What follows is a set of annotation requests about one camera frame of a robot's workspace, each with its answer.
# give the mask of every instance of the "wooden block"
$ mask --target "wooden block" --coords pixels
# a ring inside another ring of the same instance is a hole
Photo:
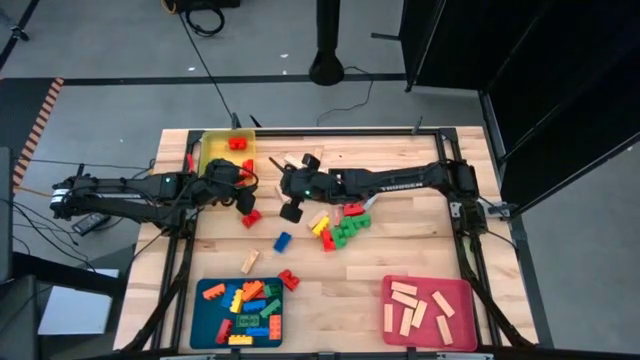
[[[329,216],[329,213],[326,210],[321,210],[316,216],[312,217],[311,220],[307,223],[307,226],[313,230],[313,228],[318,225],[320,220],[322,220],[325,216]]]
[[[290,198],[282,192],[282,189],[280,189],[280,185],[276,185],[276,192],[278,193],[278,196],[283,203],[289,201]]]
[[[315,148],[313,150],[313,157],[315,157],[318,160],[322,159],[322,150],[323,150],[323,148],[321,148],[321,147]]]
[[[449,331],[449,325],[447,324],[447,318],[445,318],[444,315],[439,315],[436,316],[436,321],[438,322],[438,329],[440,330],[440,336],[442,336],[442,341],[444,341],[444,344],[453,344],[451,332]]]
[[[422,318],[424,318],[424,313],[427,311],[427,303],[418,300],[418,306],[416,307],[416,311],[413,313],[413,320],[411,320],[411,326],[419,328],[422,324]]]
[[[284,162],[286,162],[287,164],[293,165],[298,169],[302,169],[304,167],[304,164],[302,163],[302,161],[296,159],[291,154],[287,154],[284,156]]]
[[[247,256],[247,259],[244,261],[244,264],[242,265],[242,268],[240,269],[240,271],[242,271],[245,274],[248,274],[249,271],[251,271],[251,268],[253,267],[253,263],[256,262],[258,255],[260,255],[260,252],[258,250],[256,249],[249,250],[249,256]]]
[[[393,331],[393,304],[384,304],[384,332]]]
[[[397,291],[394,291],[393,294],[391,294],[391,299],[401,302],[412,308],[415,308],[418,305],[418,300]]]
[[[412,318],[413,310],[411,310],[411,308],[404,308],[404,313],[402,313],[402,324],[400,325],[400,335],[409,336]]]
[[[449,303],[447,302],[447,299],[445,299],[444,296],[440,294],[440,291],[434,292],[433,294],[431,294],[431,297],[433,298],[433,300],[435,300],[438,303],[438,306],[440,306],[440,308],[442,309],[442,311],[444,311],[444,314],[447,315],[447,317],[452,317],[453,314],[456,313],[455,311],[453,311],[453,308],[451,307],[451,305],[449,305]]]
[[[391,290],[400,291],[405,294],[415,296],[418,293],[418,288],[412,285],[403,284],[401,282],[392,281],[391,282]]]

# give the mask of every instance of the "blue lego brick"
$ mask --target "blue lego brick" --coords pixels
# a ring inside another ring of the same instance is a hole
[[[244,312],[259,311],[264,309],[265,307],[267,307],[267,300],[256,300],[256,301],[244,303],[242,307],[242,311]]]
[[[248,328],[247,335],[249,336],[269,336],[269,328]]]
[[[222,300],[220,300],[220,306],[230,308],[233,296],[236,294],[236,290],[238,290],[237,286],[227,285],[224,295],[222,296]]]
[[[273,250],[279,253],[284,252],[284,249],[289,245],[289,241],[291,241],[291,234],[283,231],[278,240],[273,244]]]

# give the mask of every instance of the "orange lego brick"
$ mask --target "orange lego brick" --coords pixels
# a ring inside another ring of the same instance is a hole
[[[269,316],[269,340],[282,338],[282,315]]]
[[[218,284],[202,292],[202,296],[207,300],[213,300],[222,294],[224,294],[224,284]]]
[[[249,301],[256,297],[256,295],[258,295],[260,291],[262,291],[263,285],[264,284],[261,281],[254,281],[252,283],[249,283],[249,285],[246,285],[246,290],[242,292],[242,301]]]

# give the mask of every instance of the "wooden table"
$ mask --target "wooden table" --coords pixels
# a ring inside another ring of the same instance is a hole
[[[456,129],[462,157],[475,167],[481,194],[490,200],[499,200],[483,129]],[[156,173],[182,169],[187,134],[188,130],[163,131],[156,157]],[[380,171],[436,161],[438,156],[433,137],[259,137],[257,149],[260,186],[256,191],[255,208],[262,212],[264,218],[247,230],[234,207],[208,207],[200,214],[180,352],[196,352],[190,348],[189,338],[197,281],[202,278],[245,277],[240,267],[250,248],[258,249],[260,257],[249,276],[277,276],[288,268],[300,278],[301,283],[295,292],[286,293],[282,346],[243,351],[406,351],[404,347],[390,346],[382,341],[380,280],[387,274],[460,278],[444,197],[431,189],[381,194],[369,211],[372,227],[360,231],[344,249],[325,253],[321,240],[314,238],[306,223],[319,210],[331,210],[332,207],[305,202],[301,206],[304,215],[300,224],[281,219],[278,214],[282,202],[275,190],[280,173],[268,157],[282,159],[290,153],[302,158],[305,152],[322,150],[322,167],[361,167]],[[506,223],[497,219],[488,222],[491,231],[510,238]],[[282,231],[292,234],[293,240],[284,254],[277,254],[272,246]],[[137,250],[157,234],[158,230],[152,225],[143,225]],[[513,248],[489,234],[481,236],[481,241],[495,302],[524,337],[537,341]],[[133,338],[156,306],[167,245],[168,239],[158,239],[134,262],[114,349],[121,348]],[[178,249],[175,271],[182,249]],[[484,307],[477,298],[476,309],[483,343],[490,344]],[[170,343],[173,314],[174,309],[170,308],[165,317],[163,346]]]

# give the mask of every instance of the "concrete floor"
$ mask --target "concrete floor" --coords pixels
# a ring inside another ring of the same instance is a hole
[[[26,28],[33,40],[16,46],[0,76],[205,75],[179,19],[167,15],[158,1],[116,2],[118,6],[98,0],[41,0]],[[0,6],[20,17],[15,2],[0,0]],[[403,72],[399,43],[369,37],[371,32],[397,33],[401,8],[401,0],[343,1],[343,64],[369,72]],[[215,75],[304,74],[315,52],[314,13],[312,0],[244,0],[240,8],[225,11],[227,26],[219,37],[195,40]],[[425,125],[484,125],[475,92],[418,89],[406,94],[404,85],[376,82],[368,105],[327,117],[323,125],[413,125],[420,116]],[[268,127],[315,126],[314,119],[327,109],[362,101],[367,87],[366,82],[330,88],[271,83],[225,84],[221,90],[244,124],[249,125],[248,115],[253,114]],[[155,155],[163,128],[228,124],[211,85],[64,87],[35,157],[145,166]],[[633,259],[640,250],[634,241],[640,233],[640,192],[633,177],[639,167],[637,152],[626,152],[525,214],[559,348],[640,353],[635,341],[640,338],[640,312],[635,309],[640,282],[634,279]],[[23,185],[48,191],[75,170],[32,163]],[[89,170],[97,176],[135,173]],[[16,200],[49,214],[46,198],[20,193]],[[124,268],[137,231],[136,224],[123,221],[81,238],[79,250],[92,260],[99,258],[101,266]],[[38,256],[78,264],[41,242],[32,230],[16,227],[15,233]],[[69,359],[107,351],[113,335],[111,331],[62,343],[46,339],[45,344],[53,359]]]

